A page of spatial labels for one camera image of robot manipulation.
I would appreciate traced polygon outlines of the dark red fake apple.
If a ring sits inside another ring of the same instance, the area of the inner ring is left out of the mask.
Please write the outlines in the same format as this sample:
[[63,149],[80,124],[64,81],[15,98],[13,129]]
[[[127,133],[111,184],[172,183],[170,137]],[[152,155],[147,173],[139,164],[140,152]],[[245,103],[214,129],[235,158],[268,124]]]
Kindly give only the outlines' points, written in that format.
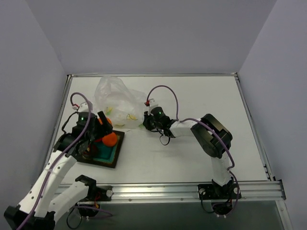
[[91,145],[88,146],[85,154],[88,157],[95,157],[98,153],[99,153],[98,147],[94,143],[92,143]]

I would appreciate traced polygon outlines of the orange fake fruit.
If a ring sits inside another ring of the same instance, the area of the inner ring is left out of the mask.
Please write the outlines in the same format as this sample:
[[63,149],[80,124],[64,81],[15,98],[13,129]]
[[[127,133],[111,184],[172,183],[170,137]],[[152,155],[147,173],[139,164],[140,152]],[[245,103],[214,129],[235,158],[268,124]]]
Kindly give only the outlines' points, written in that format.
[[118,138],[117,135],[112,132],[102,138],[102,142],[107,147],[113,147],[117,144]]
[[113,129],[113,126],[112,126],[112,122],[109,118],[106,118],[106,119],[101,119],[101,118],[98,118],[98,121],[100,123],[100,125],[103,127],[103,129],[105,130],[112,130]]

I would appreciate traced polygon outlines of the printed clear plastic bag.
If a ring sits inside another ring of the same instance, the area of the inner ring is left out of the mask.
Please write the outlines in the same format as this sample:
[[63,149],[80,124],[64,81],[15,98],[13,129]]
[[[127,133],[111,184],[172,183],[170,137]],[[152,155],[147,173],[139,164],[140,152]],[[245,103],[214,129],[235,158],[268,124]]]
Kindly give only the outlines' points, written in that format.
[[129,89],[118,77],[102,77],[94,92],[94,108],[103,111],[114,128],[138,129],[143,123],[146,95]]

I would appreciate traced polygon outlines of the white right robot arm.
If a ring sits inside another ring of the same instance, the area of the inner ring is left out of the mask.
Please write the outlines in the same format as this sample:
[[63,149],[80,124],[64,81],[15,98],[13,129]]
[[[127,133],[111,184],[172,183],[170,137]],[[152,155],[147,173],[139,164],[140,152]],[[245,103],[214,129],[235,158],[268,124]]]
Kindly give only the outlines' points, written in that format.
[[200,119],[186,118],[177,121],[168,117],[162,107],[144,112],[144,127],[149,131],[157,131],[169,139],[178,137],[194,137],[203,151],[211,157],[213,168],[213,192],[223,198],[230,193],[228,184],[233,177],[230,169],[234,166],[229,156],[233,139],[232,134],[212,115],[206,114]]

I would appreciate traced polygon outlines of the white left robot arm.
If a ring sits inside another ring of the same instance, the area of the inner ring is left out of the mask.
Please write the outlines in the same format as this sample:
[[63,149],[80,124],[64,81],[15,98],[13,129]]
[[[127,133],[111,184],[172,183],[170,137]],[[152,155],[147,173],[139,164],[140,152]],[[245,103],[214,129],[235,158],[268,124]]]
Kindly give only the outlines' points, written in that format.
[[57,221],[81,200],[93,201],[103,197],[106,190],[96,180],[78,176],[62,194],[54,194],[77,159],[90,151],[94,142],[113,132],[105,114],[79,112],[76,126],[56,142],[45,169],[28,194],[16,206],[9,206],[4,218],[13,230],[52,230]]

